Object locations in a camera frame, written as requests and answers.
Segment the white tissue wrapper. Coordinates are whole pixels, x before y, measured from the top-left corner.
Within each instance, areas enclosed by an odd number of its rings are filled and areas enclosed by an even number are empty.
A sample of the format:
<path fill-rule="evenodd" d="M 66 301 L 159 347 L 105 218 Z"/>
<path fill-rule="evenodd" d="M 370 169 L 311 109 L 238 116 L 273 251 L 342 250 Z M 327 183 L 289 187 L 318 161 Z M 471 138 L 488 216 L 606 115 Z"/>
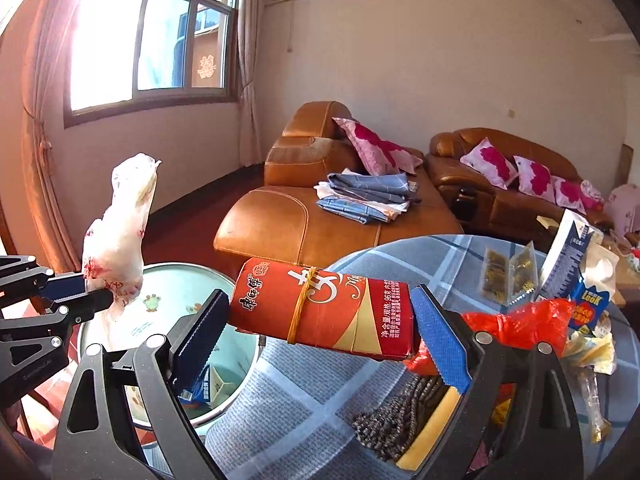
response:
<path fill-rule="evenodd" d="M 139 296 L 143 283 L 142 240 L 148 224 L 160 162 L 139 153 L 112 171 L 112 202 L 88 227 L 82 248 L 82 275 L 88 292 L 107 289 L 107 309 L 118 318 Z"/>

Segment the red plastic bag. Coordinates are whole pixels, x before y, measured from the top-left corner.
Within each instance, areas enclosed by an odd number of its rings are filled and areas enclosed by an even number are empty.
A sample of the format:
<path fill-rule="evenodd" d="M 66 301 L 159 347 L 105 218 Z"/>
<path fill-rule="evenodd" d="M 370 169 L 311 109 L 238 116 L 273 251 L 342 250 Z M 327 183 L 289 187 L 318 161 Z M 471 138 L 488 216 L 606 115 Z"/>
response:
<path fill-rule="evenodd" d="M 422 376 L 442 375 L 446 385 L 461 391 L 472 382 L 475 364 L 470 343 L 475 334 L 488 333 L 498 344 L 522 350 L 545 342 L 560 356 L 575 309 L 573 301 L 545 299 L 523 304 L 508 314 L 459 314 L 443 309 L 420 287 L 411 291 L 410 301 L 421 342 L 418 351 L 404 361 L 405 367 Z"/>

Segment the black foam net sleeve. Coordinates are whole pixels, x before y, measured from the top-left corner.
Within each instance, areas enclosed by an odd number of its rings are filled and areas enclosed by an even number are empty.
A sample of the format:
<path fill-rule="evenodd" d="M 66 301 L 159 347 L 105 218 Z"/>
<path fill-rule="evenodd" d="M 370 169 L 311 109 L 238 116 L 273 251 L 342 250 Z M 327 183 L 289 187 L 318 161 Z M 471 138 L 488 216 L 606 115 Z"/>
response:
<path fill-rule="evenodd" d="M 357 441 L 381 460 L 397 462 L 431 418 L 449 387 L 439 375 L 413 377 L 397 396 L 352 421 Z"/>

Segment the clear plastic wrapper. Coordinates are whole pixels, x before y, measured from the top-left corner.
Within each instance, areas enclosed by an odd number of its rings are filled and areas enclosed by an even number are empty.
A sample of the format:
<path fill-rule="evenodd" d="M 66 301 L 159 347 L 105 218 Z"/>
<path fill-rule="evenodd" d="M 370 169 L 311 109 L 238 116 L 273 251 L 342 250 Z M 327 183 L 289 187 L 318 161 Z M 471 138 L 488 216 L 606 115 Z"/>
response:
<path fill-rule="evenodd" d="M 582 368 L 578 373 L 578 384 L 586 404 L 592 443 L 602 442 L 611 432 L 611 423 L 603 416 L 596 373 L 591 368 Z"/>

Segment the yellow white plastic bag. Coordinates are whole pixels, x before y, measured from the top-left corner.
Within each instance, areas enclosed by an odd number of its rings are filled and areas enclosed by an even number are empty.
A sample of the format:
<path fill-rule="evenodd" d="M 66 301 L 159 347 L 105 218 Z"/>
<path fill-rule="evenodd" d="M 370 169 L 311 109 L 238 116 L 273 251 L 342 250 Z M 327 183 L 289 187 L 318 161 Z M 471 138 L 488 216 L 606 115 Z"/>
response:
<path fill-rule="evenodd" d="M 596 337 L 574 332 L 566 341 L 562 359 L 572 367 L 590 367 L 597 374 L 612 375 L 617 367 L 613 334 Z"/>

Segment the blue Look milk carton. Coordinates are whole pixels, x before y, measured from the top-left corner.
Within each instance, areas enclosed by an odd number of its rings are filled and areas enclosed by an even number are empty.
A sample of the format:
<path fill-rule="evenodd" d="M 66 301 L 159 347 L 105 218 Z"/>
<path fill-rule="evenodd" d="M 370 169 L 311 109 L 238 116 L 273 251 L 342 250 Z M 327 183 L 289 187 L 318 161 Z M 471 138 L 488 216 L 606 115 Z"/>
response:
<path fill-rule="evenodd" d="M 594 330 L 616 291 L 616 266 L 620 257 L 599 244 L 590 244 L 579 266 L 578 279 L 570 293 L 575 309 L 573 330 Z"/>

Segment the clear packet strip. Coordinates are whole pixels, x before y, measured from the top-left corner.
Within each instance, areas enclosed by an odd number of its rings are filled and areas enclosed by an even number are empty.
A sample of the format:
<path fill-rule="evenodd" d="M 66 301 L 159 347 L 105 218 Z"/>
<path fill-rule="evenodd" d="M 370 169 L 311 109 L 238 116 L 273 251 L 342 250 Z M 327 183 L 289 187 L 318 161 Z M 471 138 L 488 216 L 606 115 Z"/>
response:
<path fill-rule="evenodd" d="M 485 299 L 500 306 L 505 306 L 508 300 L 508 263 L 509 260 L 500 252 L 485 249 L 478 287 Z"/>
<path fill-rule="evenodd" d="M 538 268 L 533 242 L 529 242 L 514 254 L 508 263 L 508 305 L 518 304 L 529 298 L 538 288 Z"/>

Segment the dark blue milk carton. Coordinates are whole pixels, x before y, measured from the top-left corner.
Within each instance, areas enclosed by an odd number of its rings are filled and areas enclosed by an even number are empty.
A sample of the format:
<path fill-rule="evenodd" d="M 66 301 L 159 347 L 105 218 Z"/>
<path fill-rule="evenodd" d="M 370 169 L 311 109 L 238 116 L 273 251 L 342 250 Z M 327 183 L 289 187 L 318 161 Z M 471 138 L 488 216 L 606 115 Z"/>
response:
<path fill-rule="evenodd" d="M 564 211 L 540 270 L 539 296 L 544 299 L 570 296 L 594 232 L 596 230 L 583 216 L 571 210 Z"/>

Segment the pink floral pillow right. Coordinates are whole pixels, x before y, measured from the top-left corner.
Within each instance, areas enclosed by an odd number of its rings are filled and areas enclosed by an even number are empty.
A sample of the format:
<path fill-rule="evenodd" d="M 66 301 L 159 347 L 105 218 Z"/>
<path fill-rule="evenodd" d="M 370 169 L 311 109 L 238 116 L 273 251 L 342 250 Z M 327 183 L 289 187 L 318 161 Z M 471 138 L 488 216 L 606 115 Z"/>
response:
<path fill-rule="evenodd" d="M 570 209 L 585 214 L 580 185 L 561 177 L 552 177 L 555 203 L 564 209 Z"/>

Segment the pink floral pillow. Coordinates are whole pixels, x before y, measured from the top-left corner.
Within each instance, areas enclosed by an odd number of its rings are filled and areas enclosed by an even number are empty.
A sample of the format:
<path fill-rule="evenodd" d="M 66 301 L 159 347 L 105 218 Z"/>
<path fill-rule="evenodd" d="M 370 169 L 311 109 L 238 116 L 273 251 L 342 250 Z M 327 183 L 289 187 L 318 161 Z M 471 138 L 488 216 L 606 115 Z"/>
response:
<path fill-rule="evenodd" d="M 585 214 L 580 185 L 561 177 L 552 177 L 555 203 L 564 209 L 570 209 Z"/>
<path fill-rule="evenodd" d="M 528 158 L 515 155 L 518 168 L 518 190 L 528 196 L 555 203 L 552 174 L 550 170 Z"/>
<path fill-rule="evenodd" d="M 492 186 L 506 190 L 518 176 L 515 167 L 488 138 L 460 158 L 462 165 L 479 172 Z"/>

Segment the pink floral pillow middle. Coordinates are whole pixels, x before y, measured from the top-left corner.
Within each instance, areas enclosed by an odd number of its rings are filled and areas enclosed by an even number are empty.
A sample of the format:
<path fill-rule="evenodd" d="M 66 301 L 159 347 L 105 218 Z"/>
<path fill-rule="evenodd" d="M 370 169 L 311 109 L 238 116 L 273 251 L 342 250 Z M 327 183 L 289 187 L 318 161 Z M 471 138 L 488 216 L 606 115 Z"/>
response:
<path fill-rule="evenodd" d="M 518 190 L 528 196 L 555 203 L 552 174 L 550 170 L 528 158 L 515 155 L 518 168 Z"/>

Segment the pink floral pillow left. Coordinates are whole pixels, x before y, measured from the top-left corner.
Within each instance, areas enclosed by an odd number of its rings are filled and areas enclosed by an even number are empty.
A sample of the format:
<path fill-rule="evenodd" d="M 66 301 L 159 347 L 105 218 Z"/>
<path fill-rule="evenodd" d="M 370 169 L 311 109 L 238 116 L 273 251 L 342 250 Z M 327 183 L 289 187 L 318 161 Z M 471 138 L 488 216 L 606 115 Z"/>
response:
<path fill-rule="evenodd" d="M 492 186 L 506 190 L 518 176 L 515 167 L 488 138 L 460 158 L 462 165 L 479 172 Z"/>

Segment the pink pillow on chaise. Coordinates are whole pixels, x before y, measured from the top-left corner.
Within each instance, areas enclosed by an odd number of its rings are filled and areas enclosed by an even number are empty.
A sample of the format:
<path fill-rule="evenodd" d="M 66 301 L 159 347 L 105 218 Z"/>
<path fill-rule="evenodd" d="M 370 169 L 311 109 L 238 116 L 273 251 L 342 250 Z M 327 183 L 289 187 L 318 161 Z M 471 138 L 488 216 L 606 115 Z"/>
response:
<path fill-rule="evenodd" d="M 363 167 L 372 176 L 401 172 L 416 174 L 416 170 L 423 164 L 420 157 L 398 144 L 381 139 L 355 119 L 333 117 L 332 120 L 355 148 Z"/>

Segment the beige curtain right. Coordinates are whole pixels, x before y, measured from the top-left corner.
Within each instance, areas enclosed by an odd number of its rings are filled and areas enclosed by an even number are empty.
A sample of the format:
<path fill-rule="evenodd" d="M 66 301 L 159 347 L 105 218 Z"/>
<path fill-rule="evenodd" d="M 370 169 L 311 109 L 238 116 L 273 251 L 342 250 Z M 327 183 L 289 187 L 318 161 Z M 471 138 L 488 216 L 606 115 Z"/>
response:
<path fill-rule="evenodd" d="M 262 161 L 254 78 L 260 20 L 265 0 L 239 0 L 238 53 L 240 66 L 239 160 L 242 166 Z"/>

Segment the window with brown frame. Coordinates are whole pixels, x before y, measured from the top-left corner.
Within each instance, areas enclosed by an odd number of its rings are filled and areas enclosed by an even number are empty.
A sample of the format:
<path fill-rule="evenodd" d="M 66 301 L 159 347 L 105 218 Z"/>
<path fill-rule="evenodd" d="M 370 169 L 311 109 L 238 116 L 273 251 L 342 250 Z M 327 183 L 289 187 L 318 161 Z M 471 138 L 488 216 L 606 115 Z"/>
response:
<path fill-rule="evenodd" d="M 79 0 L 64 125 L 236 98 L 238 0 Z"/>

